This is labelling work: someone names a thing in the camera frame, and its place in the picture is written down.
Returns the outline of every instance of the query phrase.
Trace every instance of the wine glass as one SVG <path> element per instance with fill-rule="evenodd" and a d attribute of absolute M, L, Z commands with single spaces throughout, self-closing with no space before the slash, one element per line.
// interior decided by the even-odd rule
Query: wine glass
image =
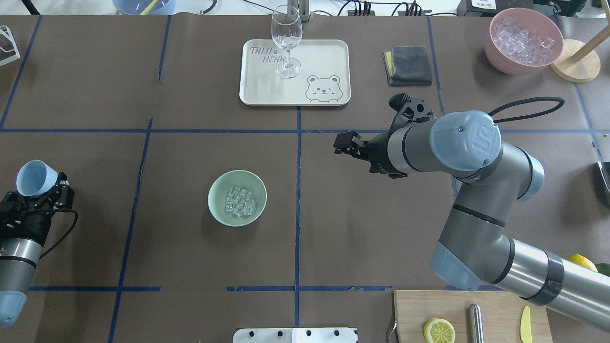
<path fill-rule="evenodd" d="M 290 50 L 296 48 L 303 37 L 299 11 L 292 5 L 280 5 L 271 16 L 271 37 L 275 45 L 288 51 L 288 59 L 278 63 L 278 74 L 291 79 L 301 72 L 301 62 L 290 58 Z"/>

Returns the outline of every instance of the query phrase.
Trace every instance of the lime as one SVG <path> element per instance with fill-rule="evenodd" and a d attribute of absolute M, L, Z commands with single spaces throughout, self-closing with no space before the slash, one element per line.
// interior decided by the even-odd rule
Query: lime
<path fill-rule="evenodd" d="M 427 343 L 453 343 L 456 330 L 447 319 L 432 318 L 424 325 L 423 336 Z"/>
<path fill-rule="evenodd" d="M 598 263 L 595 265 L 595 267 L 597 268 L 597 271 L 606 275 L 606 276 L 610 276 L 610 264 L 608 263 Z"/>
<path fill-rule="evenodd" d="M 574 262 L 575 264 L 585 267 L 586 269 L 591 269 L 594 272 L 597 272 L 597 268 L 595 267 L 595 264 L 593 264 L 593 262 L 591 262 L 588 258 L 584 257 L 583 255 L 579 255 L 579 254 L 572 255 L 568 258 L 568 261 Z"/>

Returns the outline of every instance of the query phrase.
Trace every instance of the green bowl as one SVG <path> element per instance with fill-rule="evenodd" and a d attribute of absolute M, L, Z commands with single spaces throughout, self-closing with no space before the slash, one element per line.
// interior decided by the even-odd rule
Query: green bowl
<path fill-rule="evenodd" d="M 247 188 L 252 192 L 252 197 L 256 202 L 256 210 L 249 217 L 238 217 L 233 213 L 224 211 L 224 203 L 227 199 L 227 193 L 238 186 Z M 256 174 L 247 170 L 231 170 L 222 174 L 210 187 L 210 192 L 207 194 L 207 207 L 210 208 L 212 216 L 220 223 L 227 226 L 244 226 L 255 221 L 267 204 L 267 188 L 263 181 Z"/>

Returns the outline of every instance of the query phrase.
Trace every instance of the wooden cutting board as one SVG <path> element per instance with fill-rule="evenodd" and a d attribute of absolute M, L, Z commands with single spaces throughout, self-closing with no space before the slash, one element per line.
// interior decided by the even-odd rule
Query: wooden cutting board
<path fill-rule="evenodd" d="M 534 343 L 552 343 L 547 310 L 505 291 L 394 291 L 398 342 L 425 342 L 423 326 L 432 318 L 449 320 L 456 343 L 469 343 L 468 306 L 475 303 L 483 314 L 485 343 L 521 343 L 519 324 L 525 306 L 531 309 Z"/>

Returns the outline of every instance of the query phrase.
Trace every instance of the blue joint cap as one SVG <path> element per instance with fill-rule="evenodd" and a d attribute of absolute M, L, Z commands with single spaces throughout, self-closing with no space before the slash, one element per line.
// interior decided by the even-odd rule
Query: blue joint cap
<path fill-rule="evenodd" d="M 529 183 L 528 190 L 526 190 L 525 194 L 517 199 L 517 202 L 532 199 L 534 194 L 538 193 L 538 191 L 542 188 L 542 184 L 544 183 L 544 168 L 540 161 L 538 161 L 534 156 L 528 154 L 525 150 L 523 152 L 528 157 L 531 164 L 531 182 Z"/>
<path fill-rule="evenodd" d="M 436 242 L 430 268 L 439 278 L 465 291 L 476 291 L 483 283 L 441 242 Z"/>
<path fill-rule="evenodd" d="M 26 299 L 22 292 L 0 292 L 0 329 L 6 329 L 17 321 Z"/>
<path fill-rule="evenodd" d="M 501 145 L 500 129 L 492 117 L 479 110 L 446 114 L 430 130 L 430 147 L 436 158 L 462 172 L 490 165 Z"/>

